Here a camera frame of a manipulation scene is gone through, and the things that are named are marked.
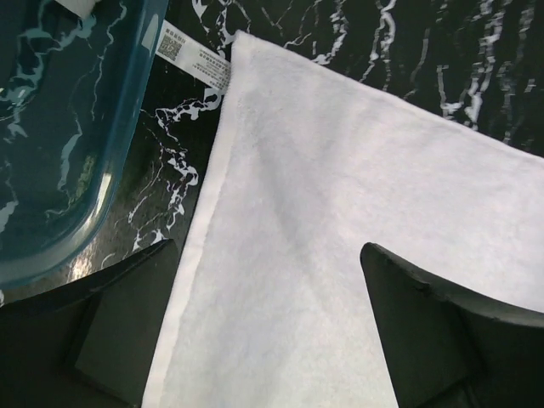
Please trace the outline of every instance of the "barcode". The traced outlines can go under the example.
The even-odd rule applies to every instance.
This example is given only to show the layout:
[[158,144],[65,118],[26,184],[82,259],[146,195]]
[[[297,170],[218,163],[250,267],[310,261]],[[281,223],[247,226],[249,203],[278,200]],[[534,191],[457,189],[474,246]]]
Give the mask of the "barcode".
[[185,42],[183,38],[180,38],[180,40],[181,41],[176,41],[165,33],[161,41],[161,46],[159,47],[159,54],[162,54],[169,60],[175,62],[176,58],[178,58],[179,50]]

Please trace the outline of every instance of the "care label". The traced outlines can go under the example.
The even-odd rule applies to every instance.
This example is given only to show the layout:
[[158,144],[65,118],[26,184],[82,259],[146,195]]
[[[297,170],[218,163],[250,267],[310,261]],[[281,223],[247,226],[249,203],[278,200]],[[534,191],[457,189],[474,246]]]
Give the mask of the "care label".
[[156,54],[206,85],[226,91],[230,62],[164,20]]

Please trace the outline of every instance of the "blue plastic container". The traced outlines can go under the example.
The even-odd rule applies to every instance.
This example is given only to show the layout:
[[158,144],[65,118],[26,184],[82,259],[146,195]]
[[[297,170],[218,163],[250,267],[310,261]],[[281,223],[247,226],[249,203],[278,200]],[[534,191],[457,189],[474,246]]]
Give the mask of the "blue plastic container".
[[111,204],[167,0],[0,1],[0,288],[68,262]]

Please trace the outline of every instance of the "white towel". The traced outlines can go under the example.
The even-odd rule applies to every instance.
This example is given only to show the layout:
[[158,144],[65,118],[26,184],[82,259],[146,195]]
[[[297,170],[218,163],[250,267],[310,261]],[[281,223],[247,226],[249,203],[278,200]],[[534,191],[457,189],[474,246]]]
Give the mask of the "white towel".
[[544,311],[543,193],[541,158],[238,33],[144,407],[396,406],[360,249]]

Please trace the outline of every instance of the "marble countertop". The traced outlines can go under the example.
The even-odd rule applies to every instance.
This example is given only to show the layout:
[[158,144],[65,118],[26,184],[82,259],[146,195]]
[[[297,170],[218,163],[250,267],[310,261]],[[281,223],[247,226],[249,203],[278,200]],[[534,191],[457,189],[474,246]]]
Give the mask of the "marble countertop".
[[[236,30],[544,156],[544,3],[536,0],[170,0],[167,20],[230,59]],[[222,96],[155,58],[104,225],[12,302],[119,262],[190,225]]]

